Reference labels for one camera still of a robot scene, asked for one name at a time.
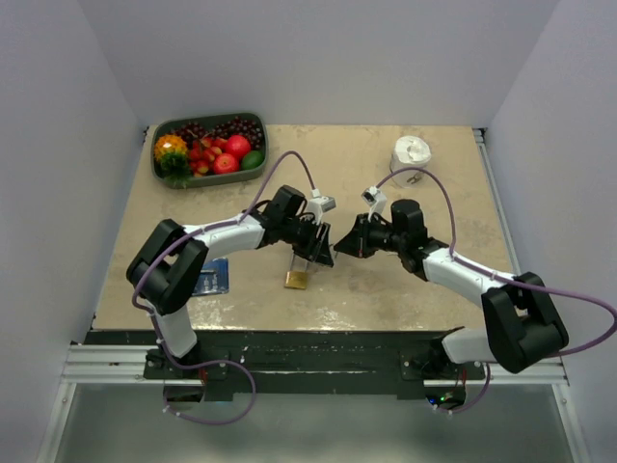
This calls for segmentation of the large brass padlock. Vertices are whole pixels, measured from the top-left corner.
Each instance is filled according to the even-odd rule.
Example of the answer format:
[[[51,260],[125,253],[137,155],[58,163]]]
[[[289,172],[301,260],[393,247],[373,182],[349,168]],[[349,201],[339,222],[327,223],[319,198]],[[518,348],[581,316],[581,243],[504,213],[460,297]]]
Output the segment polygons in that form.
[[[292,253],[283,287],[304,290],[308,287],[308,280],[309,261]]]

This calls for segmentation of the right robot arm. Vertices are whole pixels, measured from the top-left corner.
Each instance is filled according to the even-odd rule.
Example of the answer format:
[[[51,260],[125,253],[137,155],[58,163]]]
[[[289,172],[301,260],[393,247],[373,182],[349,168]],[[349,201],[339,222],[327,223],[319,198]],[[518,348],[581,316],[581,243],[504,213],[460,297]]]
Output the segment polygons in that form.
[[[334,250],[358,259],[378,251],[395,253],[403,268],[421,280],[443,286],[482,310],[482,329],[454,329],[434,344],[432,372],[452,378],[465,363],[497,363],[519,373],[569,344],[569,334],[540,277],[527,272],[502,275],[449,252],[429,235],[418,202],[398,200],[391,219],[369,213],[357,216]]]

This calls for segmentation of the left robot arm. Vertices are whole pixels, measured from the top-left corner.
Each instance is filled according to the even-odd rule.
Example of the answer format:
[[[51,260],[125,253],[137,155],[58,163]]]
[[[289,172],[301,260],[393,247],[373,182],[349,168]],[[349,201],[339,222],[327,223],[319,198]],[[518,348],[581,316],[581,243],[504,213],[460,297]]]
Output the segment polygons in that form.
[[[234,252],[257,250],[284,242],[296,258],[332,267],[330,225],[326,212],[335,199],[314,189],[308,199],[284,185],[274,197],[224,221],[181,226],[161,221],[126,270],[138,307],[153,319],[159,342],[168,349],[165,365],[178,378],[193,376],[200,366],[198,339],[187,302],[203,265]]]

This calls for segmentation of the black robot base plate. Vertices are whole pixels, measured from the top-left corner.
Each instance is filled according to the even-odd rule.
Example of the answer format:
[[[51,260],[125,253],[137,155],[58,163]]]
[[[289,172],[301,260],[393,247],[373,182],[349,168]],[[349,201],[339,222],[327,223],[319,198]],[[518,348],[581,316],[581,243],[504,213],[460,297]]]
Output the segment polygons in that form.
[[[199,330],[196,347],[171,363],[146,330],[91,331],[86,345],[140,347],[147,380],[196,382],[207,400],[236,394],[393,395],[436,402],[460,378],[482,380],[474,363],[457,366],[441,331],[302,332]]]

